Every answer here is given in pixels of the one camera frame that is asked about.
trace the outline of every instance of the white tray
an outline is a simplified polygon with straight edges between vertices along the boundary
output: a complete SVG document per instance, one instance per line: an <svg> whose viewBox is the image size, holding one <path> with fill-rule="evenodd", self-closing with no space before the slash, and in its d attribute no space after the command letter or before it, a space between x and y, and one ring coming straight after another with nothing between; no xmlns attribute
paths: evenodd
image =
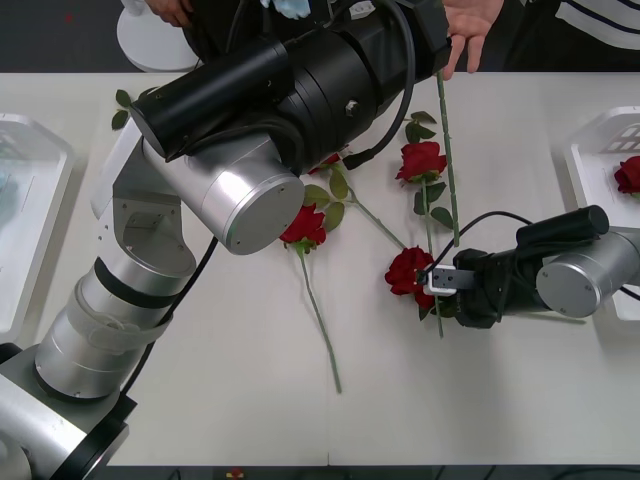
<svg viewBox="0 0 640 480"><path fill-rule="evenodd" d="M20 332L74 160L38 123L0 113L0 344Z"/></svg>
<svg viewBox="0 0 640 480"><path fill-rule="evenodd" d="M611 230L640 231L640 201L618 192L620 162L640 155L640 107L619 107L585 125L569 141L565 159L580 207L600 205ZM640 288L628 287L640 294ZM597 315L625 332L640 333L640 302L616 293Z"/></svg>

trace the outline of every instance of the black cable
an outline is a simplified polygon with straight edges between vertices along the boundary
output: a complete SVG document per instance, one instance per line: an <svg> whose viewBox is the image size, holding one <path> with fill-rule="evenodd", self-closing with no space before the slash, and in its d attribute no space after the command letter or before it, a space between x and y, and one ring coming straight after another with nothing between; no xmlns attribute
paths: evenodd
<svg viewBox="0 0 640 480"><path fill-rule="evenodd" d="M262 7L262 35L268 36L273 31L269 7Z"/></svg>
<svg viewBox="0 0 640 480"><path fill-rule="evenodd" d="M363 152L355 153L345 157L342 160L344 166L347 167L347 170L353 170L356 167L359 167L365 162L368 162L373 157L375 157L378 153L380 153L393 138L396 133L400 129L404 118L409 111L409 105L411 104L411 97L413 95L413 86L416 83L416 52L413 45L413 36L411 34L411 28L409 27L409 22L407 18L400 10L400 7L396 3L396 0L378 0L382 5L384 5L387 10L391 13L391 15L395 18L398 26L400 27L400 31L402 33L402 38L404 40L404 48L407 55L407 72L404 84L404 92L402 93L402 100L400 101L400 107L398 108L398 113L396 117L393 119L389 130L384 136L380 139L378 143L376 143L372 148L369 148Z"/></svg>
<svg viewBox="0 0 640 480"><path fill-rule="evenodd" d="M476 219L472 220L467 226L465 226L462 230L460 230L460 236L462 236L465 233L467 233L471 228L473 228L475 225L480 223L485 218L497 217L497 216L513 218L514 220L518 220L519 222L522 222L525 225L531 225L531 223L532 223L529 220L527 220L526 218L523 218L520 215L516 215L515 213L503 212L503 211L500 211L500 210L496 210L496 211L493 211L493 212L487 212L487 213L485 213L483 215L480 215ZM431 265L429 265L425 270L423 270L423 275L426 276L429 273L433 272L433 270L440 264L440 262L442 262L442 260L444 260L444 257L447 255L447 253L449 253L449 251L453 248L453 242L454 241L451 240L447 244L447 246L444 247L444 250L442 250L442 253L440 253L440 255L438 255L438 258L436 258Z"/></svg>
<svg viewBox="0 0 640 480"><path fill-rule="evenodd" d="M229 29L229 35L227 36L227 45L224 49L225 54L231 52L231 49L236 43L236 38L238 36L238 30L240 27L240 20L242 20L242 17L244 16L244 11L246 10L247 5L249 5L249 0L240 0L240 3L238 3L238 8L236 8L236 13L233 15L231 28Z"/></svg>
<svg viewBox="0 0 640 480"><path fill-rule="evenodd" d="M620 291L622 293L624 293L625 295L629 295L631 298L638 300L640 302L640 295L638 295L635 292L632 292L631 290L629 290L627 287L620 287Z"/></svg>
<svg viewBox="0 0 640 480"><path fill-rule="evenodd" d="M441 466L440 469L438 470L438 473L436 473L436 478L434 478L433 480L440 480L440 477L444 473L445 468L447 468L446 465Z"/></svg>
<svg viewBox="0 0 640 480"><path fill-rule="evenodd" d="M497 465L494 465L493 467L491 467L491 469L487 472L487 474L484 476L482 480L489 480L491 478L491 475L493 475L493 472L496 471L496 468L498 468Z"/></svg>
<svg viewBox="0 0 640 480"><path fill-rule="evenodd" d="M620 472L620 473L638 473L640 474L640 470L634 470L633 468L624 468L624 467L586 467L586 468L576 468L575 470L569 470L567 472L560 473L553 477L551 480L560 480L562 478L569 477L571 475L578 475L579 473L589 473L589 472Z"/></svg>
<svg viewBox="0 0 640 480"><path fill-rule="evenodd" d="M164 325L169 320L171 320L171 317L173 316L173 312L176 311L176 308L178 308L178 305L180 305L182 300L184 300L184 297L186 297L187 294L189 293L189 290L191 290L193 285L196 283L196 281L198 280L198 277L200 277L200 274L204 270L204 267L206 267L207 263L209 263L209 260L211 259L211 256L213 255L213 252L217 246L218 246L218 239L216 237L213 237L213 239L211 240L211 243L209 244L209 247L207 248L207 251L204 253L204 255L202 256L202 259L200 260L200 263L196 267L195 272L193 272L193 275L191 275L191 278L189 279L187 284L184 286L182 291L178 294L178 296L176 297L174 302L171 304L169 309L166 311L166 313L162 316L162 319L160 320L160 323L158 323L158 326ZM147 363L147 360L149 359L149 355L151 355L151 351L153 350L153 347L155 344L156 342L151 342L144 349L144 353L142 354L142 357L140 357L140 361L138 362L138 365L136 365L136 368L131 373L131 376L129 377L129 380L127 380L127 383L124 385L124 387L122 387L123 395L127 395L129 393L129 390L131 390L131 387L133 387L133 384L136 383L136 380L140 376L140 372L142 372L142 369Z"/></svg>
<svg viewBox="0 0 640 480"><path fill-rule="evenodd" d="M182 480L182 472L179 468L176 468L173 472L171 472L171 475L169 475L169 478L167 478L167 480L173 480L174 478L175 480Z"/></svg>

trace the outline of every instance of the green stem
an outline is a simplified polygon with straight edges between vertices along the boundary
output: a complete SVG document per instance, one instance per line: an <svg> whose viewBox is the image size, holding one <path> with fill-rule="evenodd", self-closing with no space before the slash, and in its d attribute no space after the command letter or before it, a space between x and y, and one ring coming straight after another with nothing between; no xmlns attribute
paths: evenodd
<svg viewBox="0 0 640 480"><path fill-rule="evenodd" d="M427 227L427 245L429 255L433 255L433 243L431 242L431 228L429 228L429 199L427 198L427 181L422 177L422 209L424 210L424 224Z"/></svg>
<svg viewBox="0 0 640 480"><path fill-rule="evenodd" d="M313 310L314 312L316 312L316 317L318 318L318 323L320 324L320 330L322 331L324 343L327 345L327 351L329 352L329 361L331 362L331 370L333 371L333 381L336 384L336 392L340 394L342 393L342 385L340 384L340 375L338 375L338 364L336 363L336 356L333 353L331 340L329 340L329 334L327 333L324 321L322 320L322 316L320 315L318 304L316 303L316 299L313 296L313 292L311 291L309 274L307 273L307 265L304 262L304 252L300 248L296 248L296 251L298 252L298 257L300 257L300 263L302 264L302 273L304 273L304 282L307 285L307 293L309 294L309 298L311 299Z"/></svg>
<svg viewBox="0 0 640 480"><path fill-rule="evenodd" d="M360 202L360 200L358 200L358 197L356 197L356 193L353 191L353 189L351 187L349 187L349 192L351 193L351 202L355 203L360 210L362 210L362 212L369 217L378 227L380 227L380 229L382 229L382 231L384 233L387 234L387 236L393 241L393 243L395 243L398 247L405 249L407 248L406 245L404 243L402 243L400 241L400 239L398 239L398 237L396 237L391 230L389 230L384 223L382 223L380 221L380 219L378 217L376 217L373 213L371 213L369 211L369 209L367 207L365 207L362 202Z"/></svg>
<svg viewBox="0 0 640 480"><path fill-rule="evenodd" d="M449 192L451 193L451 216L453 217L453 244L460 245L460 225L458 224L458 199L453 175L453 159L451 158L451 136L449 135L449 117L447 117L447 102L444 96L444 77L442 70L438 72L438 96L440 97L440 115L444 132L444 151L447 155L447 174L449 176Z"/></svg>
<svg viewBox="0 0 640 480"><path fill-rule="evenodd" d="M429 199L427 198L427 181L422 177L422 208L424 210L424 224L427 228L427 244L429 245L429 255L433 256L433 243L431 242L431 228L429 228ZM442 329L442 316L440 315L440 302L436 297L436 316L438 317L438 333L440 338L444 338Z"/></svg>

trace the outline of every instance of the silver cylindrical joint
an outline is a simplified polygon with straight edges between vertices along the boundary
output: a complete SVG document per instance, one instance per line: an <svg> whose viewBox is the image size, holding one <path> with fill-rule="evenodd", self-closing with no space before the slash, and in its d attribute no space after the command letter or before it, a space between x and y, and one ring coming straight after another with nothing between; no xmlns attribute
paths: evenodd
<svg viewBox="0 0 640 480"><path fill-rule="evenodd" d="M155 327L164 308L143 318L137 307L97 295L94 277L92 270L80 279L35 356L40 378L68 397L94 399L118 391L144 347L168 326ZM105 310L96 311L91 304Z"/></svg>
<svg viewBox="0 0 640 480"><path fill-rule="evenodd" d="M170 163L146 142L145 157L232 253L257 252L296 217L304 184L280 163L266 134L216 143Z"/></svg>
<svg viewBox="0 0 640 480"><path fill-rule="evenodd" d="M18 442L0 432L0 477L3 480L31 480L31 467Z"/></svg>
<svg viewBox="0 0 640 480"><path fill-rule="evenodd" d="M568 317L593 314L640 270L640 254L615 232L554 258L540 269L538 293L549 308Z"/></svg>
<svg viewBox="0 0 640 480"><path fill-rule="evenodd" d="M80 288L84 300L93 310L115 318L126 318L128 323L137 325L141 330L155 327L169 309L168 306L156 309L142 308L125 302L105 288L93 267L82 279Z"/></svg>
<svg viewBox="0 0 640 480"><path fill-rule="evenodd" d="M142 352L142 348L118 353L96 348L73 328L64 309L38 346L36 370L63 395L102 398L120 388Z"/></svg>

